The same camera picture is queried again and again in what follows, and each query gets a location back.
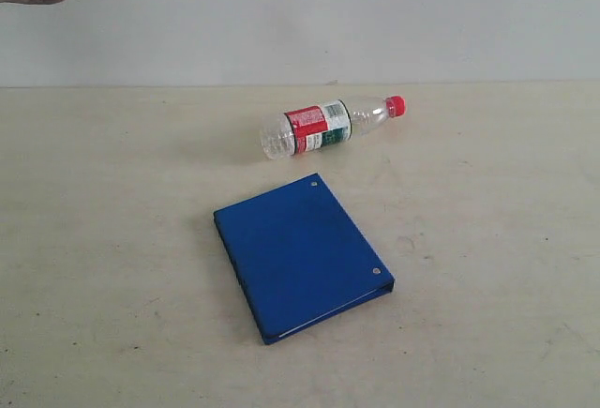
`white wall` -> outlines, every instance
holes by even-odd
[[[0,85],[600,78],[600,0],[0,5]]]

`binder cover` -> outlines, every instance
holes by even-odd
[[[318,174],[215,212],[265,344],[394,288]]]

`bottle label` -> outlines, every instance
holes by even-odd
[[[285,113],[292,125],[295,154],[343,143],[352,135],[350,116],[341,100]]]

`beige table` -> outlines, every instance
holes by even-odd
[[[265,113],[406,118],[268,161]],[[0,407],[597,407],[600,84],[0,90]],[[212,212],[319,172],[397,277],[261,345]],[[285,259],[285,250],[281,251]]]

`plastic water bottle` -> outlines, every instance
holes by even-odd
[[[348,97],[281,113],[265,121],[262,149],[270,159],[291,157],[349,141],[406,112],[404,99]]]

